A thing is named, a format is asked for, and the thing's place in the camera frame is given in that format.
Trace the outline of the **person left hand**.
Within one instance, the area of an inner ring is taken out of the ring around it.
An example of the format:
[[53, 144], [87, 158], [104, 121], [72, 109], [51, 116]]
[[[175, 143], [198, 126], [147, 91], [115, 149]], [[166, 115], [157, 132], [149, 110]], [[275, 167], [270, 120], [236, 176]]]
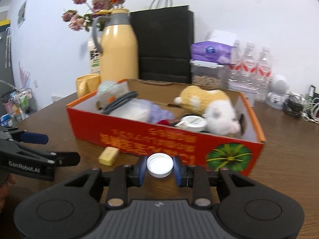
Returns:
[[5, 205], [5, 199], [10, 194], [10, 185], [14, 185], [16, 183], [16, 178], [13, 174], [10, 174], [6, 181], [1, 185], [0, 188], [0, 212], [3, 210]]

